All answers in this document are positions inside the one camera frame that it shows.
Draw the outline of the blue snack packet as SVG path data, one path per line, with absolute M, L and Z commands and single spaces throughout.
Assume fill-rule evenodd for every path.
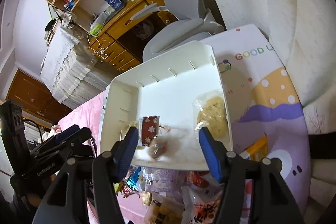
M 127 178 L 126 184 L 132 190 L 142 192 L 144 187 L 142 168 L 139 166 L 134 172 Z

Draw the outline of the green snack packet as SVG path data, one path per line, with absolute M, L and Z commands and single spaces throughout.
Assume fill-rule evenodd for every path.
M 113 186 L 114 186 L 115 194 L 118 195 L 118 193 L 121 192 L 121 190 L 122 190 L 123 182 L 122 181 L 118 182 L 118 183 L 114 182 Z

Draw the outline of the brown star wrapper snack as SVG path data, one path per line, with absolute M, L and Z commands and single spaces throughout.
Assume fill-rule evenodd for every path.
M 139 139 L 143 146 L 150 146 L 159 130 L 159 116 L 146 116 L 139 120 Z

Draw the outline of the red white cookies packet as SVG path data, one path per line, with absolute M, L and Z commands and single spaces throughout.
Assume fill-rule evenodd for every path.
M 131 195 L 137 194 L 136 190 L 133 190 L 131 187 L 129 187 L 126 182 L 122 182 L 121 183 L 121 190 L 120 193 L 122 195 L 123 198 L 128 198 Z

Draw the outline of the orange grey oats bar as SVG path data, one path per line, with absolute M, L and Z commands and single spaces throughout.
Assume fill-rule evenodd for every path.
M 268 138 L 267 135 L 264 136 L 245 149 L 240 156 L 243 159 L 252 160 L 252 161 L 261 161 L 268 155 Z

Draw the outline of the yellow small snack packet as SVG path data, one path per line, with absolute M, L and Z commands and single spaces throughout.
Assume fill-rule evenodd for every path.
M 141 201 L 143 205 L 150 206 L 152 200 L 151 192 L 142 191 L 141 193 Z

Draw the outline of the white purple bread packet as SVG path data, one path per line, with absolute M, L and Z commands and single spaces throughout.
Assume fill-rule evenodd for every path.
M 142 167 L 142 176 L 147 192 L 177 192 L 184 183 L 185 174 L 180 170 Z

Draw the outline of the large white red snack bag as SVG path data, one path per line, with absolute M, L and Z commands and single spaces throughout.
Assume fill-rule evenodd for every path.
M 183 186 L 182 198 L 185 209 L 181 223 L 213 223 L 221 203 L 222 191 L 206 193 Z

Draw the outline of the small red snack packet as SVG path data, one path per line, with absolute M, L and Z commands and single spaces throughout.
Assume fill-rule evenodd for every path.
M 202 189 L 214 186 L 212 179 L 209 171 L 189 171 L 186 174 L 187 183 Z

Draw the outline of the orange fried snack bag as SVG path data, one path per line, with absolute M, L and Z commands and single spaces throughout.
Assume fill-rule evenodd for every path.
M 182 223 L 182 215 L 185 210 L 183 203 L 175 199 L 152 193 L 150 206 L 143 218 L 144 223 L 175 224 Z

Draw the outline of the pink bed quilt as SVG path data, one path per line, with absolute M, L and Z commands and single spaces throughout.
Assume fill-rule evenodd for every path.
M 91 130 L 92 137 L 100 152 L 102 112 L 106 104 L 108 89 L 72 110 L 68 115 L 58 121 L 58 125 L 64 131 L 76 124 L 80 128 L 87 127 Z

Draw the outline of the cartoon printed tablecloth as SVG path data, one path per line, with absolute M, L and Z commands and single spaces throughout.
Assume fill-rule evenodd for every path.
M 248 24 L 200 41 L 212 46 L 226 98 L 227 149 L 241 153 L 264 134 L 271 158 L 300 210 L 310 186 L 308 134 L 302 106 L 290 77 L 261 31 Z

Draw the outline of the white plastic storage bin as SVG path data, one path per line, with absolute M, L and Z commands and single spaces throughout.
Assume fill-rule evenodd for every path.
M 130 122 L 158 116 L 159 124 L 171 128 L 167 153 L 154 160 L 148 148 L 139 145 L 132 165 L 207 171 L 195 131 L 194 101 L 213 96 L 225 95 L 212 46 L 193 41 L 154 57 L 112 79 L 103 108 L 100 151 L 111 150 Z

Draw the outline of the wooden desk with drawers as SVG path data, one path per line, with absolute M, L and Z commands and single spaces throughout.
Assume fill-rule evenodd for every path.
M 128 1 L 125 8 L 109 20 L 97 36 L 89 38 L 88 50 L 120 73 L 141 64 L 143 51 L 149 41 L 167 25 L 177 21 L 167 11 L 131 20 L 137 12 L 155 3 L 165 5 L 164 0 Z

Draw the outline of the green tissue pack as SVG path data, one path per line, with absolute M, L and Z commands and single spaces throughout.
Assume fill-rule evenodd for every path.
M 92 36 L 97 36 L 97 34 L 102 30 L 103 27 L 104 27 L 104 23 L 93 22 L 90 26 L 90 34 Z

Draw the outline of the cream floral curtain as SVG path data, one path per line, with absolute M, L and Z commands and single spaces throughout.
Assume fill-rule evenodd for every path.
M 305 118 L 307 202 L 335 196 L 335 0 L 215 0 L 226 31 L 255 25 L 276 51 Z

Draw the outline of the grey office chair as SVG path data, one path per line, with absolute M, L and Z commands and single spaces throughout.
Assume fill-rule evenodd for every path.
M 142 59 L 148 61 L 168 50 L 193 40 L 202 40 L 225 30 L 222 18 L 213 16 L 211 7 L 218 11 L 215 0 L 164 0 L 164 5 L 148 5 L 130 20 L 155 12 L 167 11 L 178 20 L 157 33 L 143 50 Z

